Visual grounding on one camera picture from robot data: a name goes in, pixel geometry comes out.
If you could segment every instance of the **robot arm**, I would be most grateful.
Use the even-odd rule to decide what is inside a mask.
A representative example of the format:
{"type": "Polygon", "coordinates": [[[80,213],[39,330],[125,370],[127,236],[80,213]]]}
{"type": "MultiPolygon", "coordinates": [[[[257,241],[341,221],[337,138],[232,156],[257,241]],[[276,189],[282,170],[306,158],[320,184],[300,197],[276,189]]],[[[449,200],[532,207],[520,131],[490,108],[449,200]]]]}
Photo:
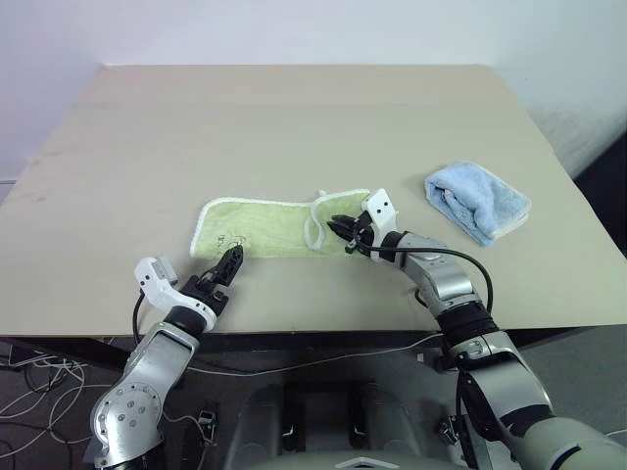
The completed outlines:
{"type": "Polygon", "coordinates": [[[438,321],[458,366],[458,392],[481,437],[502,441],[525,469],[624,468],[623,446],[583,423],[554,416],[541,382],[454,256],[437,253],[446,251],[443,244],[396,231],[396,212],[384,190],[362,209],[357,219],[336,215],[329,226],[350,242],[348,253],[386,259],[415,282],[416,298],[438,321]]]}
{"type": "Polygon", "coordinates": [[[163,435],[158,424],[169,390],[181,377],[199,347],[203,333],[216,324],[228,297],[228,286],[243,260],[242,247],[228,250],[209,278],[192,276],[180,292],[176,275],[164,258],[144,258],[135,278],[146,299],[168,313],[131,353],[120,380],[94,405],[91,430],[102,445],[96,468],[165,468],[153,458],[163,435]]]}

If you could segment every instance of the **white wall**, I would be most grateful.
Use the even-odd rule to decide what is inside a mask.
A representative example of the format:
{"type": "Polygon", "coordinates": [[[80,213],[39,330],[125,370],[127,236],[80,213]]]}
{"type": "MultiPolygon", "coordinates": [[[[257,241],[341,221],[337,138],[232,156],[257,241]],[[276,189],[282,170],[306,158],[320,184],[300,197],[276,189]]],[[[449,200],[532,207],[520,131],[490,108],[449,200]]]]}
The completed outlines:
{"type": "Polygon", "coordinates": [[[627,125],[625,0],[0,0],[0,180],[98,64],[486,64],[572,175],[627,125]]]}

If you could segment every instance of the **gray floor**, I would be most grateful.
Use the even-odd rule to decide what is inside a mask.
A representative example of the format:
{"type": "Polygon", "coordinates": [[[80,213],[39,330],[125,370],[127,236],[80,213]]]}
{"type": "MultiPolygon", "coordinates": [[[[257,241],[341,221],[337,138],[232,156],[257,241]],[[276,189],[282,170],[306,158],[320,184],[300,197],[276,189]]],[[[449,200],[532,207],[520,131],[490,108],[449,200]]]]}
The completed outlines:
{"type": "MultiPolygon", "coordinates": [[[[117,344],[128,345],[128,339],[117,341],[117,344]]],[[[528,348],[524,350],[524,355],[544,382],[558,414],[580,419],[603,432],[609,432],[627,427],[626,346],[626,326],[600,327],[528,348]]],[[[296,357],[285,352],[242,352],[204,355],[203,358],[219,360],[234,367],[262,369],[335,353],[337,352],[312,353],[307,356],[299,354],[296,357]]],[[[116,380],[116,374],[103,370],[89,368],[87,373],[87,383],[91,384],[107,384],[116,380]]],[[[211,448],[203,466],[205,469],[214,469],[219,468],[223,459],[234,429],[237,411],[246,397],[257,388],[288,380],[353,379],[375,380],[401,400],[410,413],[425,454],[441,459],[458,456],[458,450],[440,444],[432,431],[439,418],[452,410],[456,376],[454,373],[437,374],[425,367],[416,360],[415,352],[350,358],[290,373],[255,378],[217,377],[190,372],[181,387],[170,394],[167,407],[171,415],[177,416],[197,414],[210,401],[219,403],[218,445],[211,448]]],[[[0,381],[0,403],[8,403],[27,390],[21,373],[0,371],[0,381]]],[[[45,425],[52,403],[70,386],[73,384],[51,393],[50,398],[46,398],[31,413],[17,418],[16,421],[45,425]]],[[[72,411],[59,422],[57,428],[69,439],[78,439],[89,434],[89,411],[101,391],[102,389],[91,389],[85,392],[72,411]]],[[[22,403],[16,411],[25,406],[26,403],[22,403]]],[[[182,437],[186,428],[185,423],[168,424],[166,427],[171,469],[196,468],[192,456],[187,462],[180,463],[182,437]]],[[[10,442],[14,448],[25,444],[35,434],[14,426],[0,426],[0,440],[10,442]]],[[[615,439],[626,444],[626,437],[622,434],[615,439]]],[[[85,448],[86,444],[73,446],[73,468],[90,468],[79,463],[85,448]]],[[[496,443],[490,445],[490,449],[495,468],[516,468],[509,461],[508,452],[503,446],[496,443]]],[[[0,454],[5,451],[2,446],[0,454]]],[[[0,459],[0,469],[10,468],[10,458],[0,459]]],[[[67,469],[67,450],[45,436],[17,455],[17,468],[67,469]]]]}

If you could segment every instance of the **floor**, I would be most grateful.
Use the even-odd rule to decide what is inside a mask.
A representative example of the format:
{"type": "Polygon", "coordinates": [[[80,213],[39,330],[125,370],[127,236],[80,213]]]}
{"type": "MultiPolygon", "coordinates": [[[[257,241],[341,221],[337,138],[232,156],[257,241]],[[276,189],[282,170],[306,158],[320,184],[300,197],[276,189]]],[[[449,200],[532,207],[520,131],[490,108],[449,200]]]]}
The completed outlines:
{"type": "Polygon", "coordinates": [[[627,134],[620,136],[574,181],[627,257],[627,134]]]}
{"type": "MultiPolygon", "coordinates": [[[[116,341],[120,347],[131,345],[127,338],[116,341]]],[[[580,419],[600,431],[610,432],[627,427],[626,345],[627,326],[598,327],[529,347],[524,350],[524,356],[545,384],[556,413],[580,419]]],[[[6,349],[2,345],[0,353],[5,353],[6,349]]],[[[233,432],[237,412],[246,397],[257,388],[290,380],[375,380],[395,394],[408,409],[424,454],[440,459],[455,459],[458,451],[454,447],[444,446],[435,436],[433,428],[442,416],[452,411],[456,374],[436,373],[416,360],[418,352],[425,353],[405,351],[349,358],[289,373],[254,378],[218,377],[188,372],[181,386],[170,393],[167,410],[170,417],[197,415],[207,403],[219,403],[217,446],[210,448],[202,466],[206,470],[218,469],[233,432]]],[[[203,359],[257,370],[328,355],[329,353],[312,353],[291,357],[285,352],[239,352],[206,354],[203,359]]],[[[114,373],[91,367],[86,368],[86,376],[88,384],[111,384],[117,378],[114,373]]],[[[39,380],[39,383],[44,383],[46,378],[43,370],[33,373],[33,379],[39,380]]],[[[2,403],[8,403],[27,391],[22,372],[0,370],[0,381],[3,384],[0,391],[2,403]]],[[[59,390],[51,392],[50,397],[43,399],[33,411],[11,421],[45,425],[54,401],[63,391],[74,387],[74,383],[68,380],[59,390]]],[[[59,432],[70,440],[88,436],[89,411],[103,390],[105,389],[86,389],[68,415],[56,425],[59,432]]],[[[34,403],[32,397],[29,399],[30,402],[19,403],[15,409],[3,414],[26,409],[34,403]]],[[[187,459],[181,459],[180,455],[186,430],[192,435],[194,433],[188,427],[185,422],[166,425],[170,469],[197,468],[198,455],[194,451],[187,452],[187,459]]],[[[33,430],[0,425],[0,440],[11,443],[13,448],[21,447],[36,434],[33,430]]],[[[623,433],[615,436],[615,439],[625,445],[626,437],[623,433]]],[[[72,468],[91,468],[88,464],[80,463],[86,446],[87,443],[72,446],[72,468]]],[[[490,445],[490,452],[494,468],[517,468],[509,460],[509,454],[501,444],[490,445]]],[[[44,436],[17,455],[16,468],[67,469],[68,463],[65,446],[44,436]]],[[[11,458],[0,459],[0,469],[11,468],[11,458]]]]}

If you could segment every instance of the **white cable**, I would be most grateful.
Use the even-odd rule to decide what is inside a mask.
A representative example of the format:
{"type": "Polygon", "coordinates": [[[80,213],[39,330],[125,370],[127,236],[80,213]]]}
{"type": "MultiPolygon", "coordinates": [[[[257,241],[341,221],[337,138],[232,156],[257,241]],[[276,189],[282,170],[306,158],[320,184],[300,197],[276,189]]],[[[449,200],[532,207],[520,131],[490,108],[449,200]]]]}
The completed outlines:
{"type": "Polygon", "coordinates": [[[46,429],[44,431],[41,431],[39,434],[37,434],[34,438],[32,438],[30,441],[28,441],[26,444],[24,444],[23,446],[21,446],[20,448],[17,448],[15,450],[12,450],[11,452],[7,452],[7,453],[3,453],[0,455],[0,458],[7,458],[10,457],[11,455],[15,455],[17,453],[20,453],[22,450],[25,450],[26,448],[32,446],[35,442],[37,442],[42,436],[44,436],[45,434],[47,434],[50,431],[51,435],[52,435],[52,431],[49,429],[46,429]]]}
{"type": "Polygon", "coordinates": [[[203,427],[200,425],[198,420],[195,417],[193,417],[192,415],[186,414],[184,416],[179,416],[178,418],[170,418],[169,416],[166,415],[165,411],[162,414],[164,415],[164,418],[166,418],[166,421],[168,421],[169,423],[178,423],[180,421],[184,421],[185,419],[189,419],[190,421],[193,421],[193,423],[198,428],[198,431],[200,432],[200,435],[203,437],[203,441],[204,442],[207,441],[205,439],[205,432],[203,431],[203,427]]]}
{"type": "MultiPolygon", "coordinates": [[[[59,372],[61,372],[62,370],[67,370],[68,372],[71,371],[71,369],[73,369],[74,366],[73,364],[68,365],[66,364],[65,367],[62,367],[59,369],[59,372]]],[[[82,368],[82,366],[78,366],[76,368],[76,370],[80,370],[80,377],[77,377],[76,375],[73,374],[74,377],[76,377],[76,380],[78,380],[80,382],[80,385],[78,387],[73,387],[69,390],[67,390],[66,392],[64,392],[58,399],[57,401],[55,401],[55,404],[52,406],[52,409],[50,411],[50,415],[48,416],[48,428],[45,431],[41,431],[39,434],[37,434],[33,439],[31,439],[29,442],[27,442],[26,444],[24,444],[23,446],[21,446],[20,448],[17,448],[11,452],[8,453],[3,453],[0,454],[0,459],[2,458],[6,458],[6,457],[10,457],[11,455],[15,455],[23,450],[25,450],[26,448],[32,446],[36,441],[38,441],[42,436],[44,436],[47,433],[50,433],[50,436],[57,442],[60,442],[62,444],[78,444],[81,442],[86,441],[87,439],[91,439],[91,436],[88,438],[83,438],[83,439],[78,439],[78,440],[74,440],[74,441],[64,441],[60,438],[58,438],[54,432],[52,431],[52,426],[54,426],[66,413],[68,413],[68,411],[70,411],[70,409],[72,408],[72,406],[76,403],[76,400],[78,400],[78,396],[80,395],[80,392],[83,389],[86,388],[94,388],[94,387],[111,387],[111,385],[84,385],[84,381],[85,381],[85,373],[84,370],[82,368]],[[52,419],[53,415],[54,415],[54,411],[57,409],[57,406],[59,405],[59,402],[69,393],[73,392],[74,390],[78,390],[78,393],[76,393],[76,395],[74,396],[74,398],[72,399],[72,401],[70,402],[70,404],[61,412],[61,414],[59,416],[57,416],[57,418],[55,418],[54,420],[52,419]]]]}
{"type": "Polygon", "coordinates": [[[39,361],[37,360],[37,361],[33,362],[31,365],[33,367],[37,367],[38,369],[47,369],[48,367],[56,367],[56,364],[53,365],[50,362],[48,362],[47,360],[45,360],[45,359],[42,360],[41,362],[42,363],[40,364],[39,361]]]}
{"type": "Polygon", "coordinates": [[[0,419],[12,419],[12,418],[17,418],[18,416],[27,414],[29,411],[35,409],[45,398],[46,398],[46,392],[44,392],[43,394],[40,394],[39,399],[35,403],[33,403],[30,408],[27,408],[24,411],[20,411],[19,413],[16,413],[16,414],[3,414],[0,416],[0,419]]]}
{"type": "Polygon", "coordinates": [[[618,431],[612,431],[611,433],[605,433],[609,438],[612,436],[617,436],[619,434],[627,433],[627,429],[619,429],[618,431]]]}
{"type": "Polygon", "coordinates": [[[205,463],[205,454],[207,453],[207,446],[203,448],[203,453],[200,454],[200,460],[198,461],[198,466],[196,470],[201,470],[203,468],[203,464],[205,463]]]}
{"type": "MultiPolygon", "coordinates": [[[[111,388],[113,387],[111,384],[95,384],[95,385],[84,385],[84,382],[81,383],[79,386],[77,387],[72,387],[71,389],[65,391],[58,399],[57,401],[55,401],[55,404],[52,405],[52,409],[50,410],[50,414],[48,415],[48,427],[52,428],[52,426],[54,426],[63,416],[66,415],[66,413],[68,413],[68,411],[70,411],[70,408],[72,408],[72,406],[76,403],[76,400],[78,400],[78,397],[80,395],[80,393],[83,391],[83,389],[90,389],[90,388],[97,388],[97,387],[107,387],[107,388],[111,388]],[[72,401],[70,402],[70,404],[66,407],[66,409],[64,409],[61,414],[59,414],[59,416],[57,416],[57,418],[55,420],[52,419],[52,417],[54,416],[54,412],[57,409],[57,406],[59,405],[59,403],[61,402],[62,399],[64,399],[66,397],[67,394],[70,394],[71,392],[73,392],[74,390],[78,390],[78,392],[76,392],[76,395],[74,396],[74,398],[72,399],[72,401]]],[[[82,438],[82,439],[76,439],[74,441],[64,441],[63,439],[58,438],[54,431],[50,431],[50,436],[52,437],[52,439],[54,439],[55,441],[57,441],[58,443],[62,443],[62,444],[79,444],[79,443],[83,443],[89,439],[91,439],[91,435],[87,436],[86,438],[82,438]]]]}
{"type": "Polygon", "coordinates": [[[54,367],[57,369],[65,370],[66,372],[71,374],[74,377],[74,379],[76,379],[77,381],[80,381],[80,378],[72,372],[72,369],[77,368],[77,367],[86,367],[88,365],[88,364],[83,364],[79,362],[68,363],[65,359],[63,359],[63,363],[60,363],[60,364],[49,362],[48,359],[42,359],[42,362],[43,364],[39,364],[37,361],[37,362],[34,362],[32,365],[35,367],[40,367],[40,368],[54,367]]]}
{"type": "Polygon", "coordinates": [[[187,370],[192,370],[194,372],[200,372],[201,374],[224,375],[224,376],[227,376],[227,377],[257,377],[257,376],[260,376],[260,375],[275,374],[277,372],[285,372],[287,370],[301,369],[303,367],[310,367],[312,365],[323,364],[325,362],[332,362],[334,360],[347,359],[349,357],[364,357],[364,356],[368,356],[368,355],[380,355],[380,354],[395,353],[395,352],[398,352],[398,351],[410,350],[411,348],[415,348],[416,346],[424,343],[427,340],[430,340],[432,338],[438,338],[440,336],[442,336],[442,333],[436,333],[436,334],[427,336],[426,338],[422,338],[420,341],[416,341],[412,345],[403,346],[402,348],[393,348],[391,350],[374,351],[374,352],[354,352],[354,353],[350,353],[350,354],[338,355],[336,357],[330,357],[328,359],[314,360],[312,362],[305,362],[305,363],[302,363],[302,364],[290,365],[288,367],[280,367],[280,368],[277,368],[277,369],[269,369],[269,370],[260,370],[259,372],[242,372],[242,373],[239,373],[239,372],[220,372],[220,371],[217,371],[217,370],[206,370],[206,369],[199,369],[199,368],[196,368],[196,367],[187,367],[187,370]]]}
{"type": "MultiPolygon", "coordinates": [[[[35,390],[45,389],[46,387],[48,387],[48,384],[41,385],[41,386],[37,387],[35,390]]],[[[34,391],[26,392],[25,394],[23,394],[23,395],[17,397],[16,399],[14,399],[13,401],[11,401],[4,408],[0,409],[0,418],[8,417],[8,416],[4,416],[4,415],[1,415],[1,414],[4,413],[7,409],[9,409],[11,406],[16,404],[17,402],[22,401],[23,399],[25,399],[26,397],[31,396],[34,393],[35,393],[34,391]]]]}
{"type": "Polygon", "coordinates": [[[38,360],[43,360],[43,359],[54,359],[55,356],[53,355],[40,355],[38,357],[32,357],[30,359],[25,359],[21,362],[16,362],[15,364],[11,364],[9,362],[7,362],[6,364],[3,363],[2,365],[7,366],[7,367],[21,367],[23,365],[28,365],[28,364],[33,364],[34,362],[38,361],[38,360]]]}
{"type": "MultiPolygon", "coordinates": [[[[55,374],[55,376],[52,378],[52,380],[50,381],[50,384],[54,384],[55,381],[57,380],[57,378],[59,377],[59,375],[61,374],[61,370],[57,371],[57,373],[55,374]]],[[[4,415],[2,413],[4,413],[7,409],[11,408],[14,404],[22,401],[23,399],[25,399],[26,397],[31,396],[32,394],[35,394],[37,391],[42,390],[47,388],[50,384],[43,384],[40,385],[39,387],[37,387],[36,389],[31,390],[29,392],[26,392],[25,394],[17,397],[16,399],[14,399],[13,401],[11,401],[9,404],[7,404],[4,408],[0,409],[0,419],[11,419],[11,418],[17,418],[18,416],[22,416],[24,414],[27,414],[29,411],[35,409],[43,399],[45,399],[47,392],[44,392],[43,394],[41,394],[41,397],[39,397],[39,399],[34,403],[33,406],[31,406],[28,409],[25,409],[23,411],[20,411],[17,414],[12,414],[12,415],[4,415]]]]}

